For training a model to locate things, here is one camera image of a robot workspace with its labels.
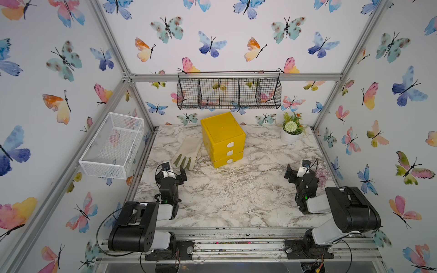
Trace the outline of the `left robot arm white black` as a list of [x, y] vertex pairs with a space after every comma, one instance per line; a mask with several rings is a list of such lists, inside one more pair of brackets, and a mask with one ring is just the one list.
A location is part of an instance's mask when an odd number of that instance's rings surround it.
[[155, 182], [159, 193], [154, 202], [128, 201], [118, 210], [117, 221], [108, 238], [111, 251], [145, 253], [148, 259], [178, 259], [174, 233], [157, 231], [157, 223], [173, 220], [178, 212], [179, 186], [187, 181], [185, 169], [177, 174], [169, 162], [159, 166]]

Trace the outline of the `yellow three-drawer box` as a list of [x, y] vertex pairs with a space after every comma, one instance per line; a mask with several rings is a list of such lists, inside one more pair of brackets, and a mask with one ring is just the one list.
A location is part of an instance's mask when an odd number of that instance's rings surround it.
[[246, 134], [232, 113], [205, 118], [201, 127], [203, 143], [215, 168], [244, 157]]

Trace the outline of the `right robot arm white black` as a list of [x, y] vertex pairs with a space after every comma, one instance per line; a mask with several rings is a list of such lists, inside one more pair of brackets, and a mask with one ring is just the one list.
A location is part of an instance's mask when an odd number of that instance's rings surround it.
[[332, 217], [321, 226], [310, 228], [301, 239], [286, 240], [288, 259], [333, 259], [330, 248], [351, 234], [374, 231], [381, 227], [381, 217], [357, 187], [326, 187], [316, 191], [320, 179], [310, 166], [293, 170], [287, 166], [285, 179], [296, 186], [295, 202], [304, 215], [330, 212]]

